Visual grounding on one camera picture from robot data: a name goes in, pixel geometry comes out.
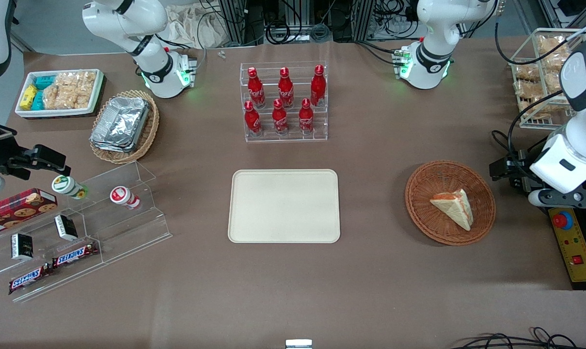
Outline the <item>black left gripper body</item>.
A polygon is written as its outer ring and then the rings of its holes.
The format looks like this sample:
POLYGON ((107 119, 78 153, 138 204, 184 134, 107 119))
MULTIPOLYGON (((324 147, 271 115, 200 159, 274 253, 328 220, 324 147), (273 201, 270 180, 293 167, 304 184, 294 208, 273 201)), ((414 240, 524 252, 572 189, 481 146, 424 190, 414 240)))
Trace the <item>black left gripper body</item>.
POLYGON ((518 150, 516 158, 514 160, 509 154, 504 157, 503 179, 507 179, 512 188, 519 189, 523 193, 530 193, 535 190, 535 180, 529 176, 532 175, 528 168, 532 163, 529 151, 527 149, 518 150))

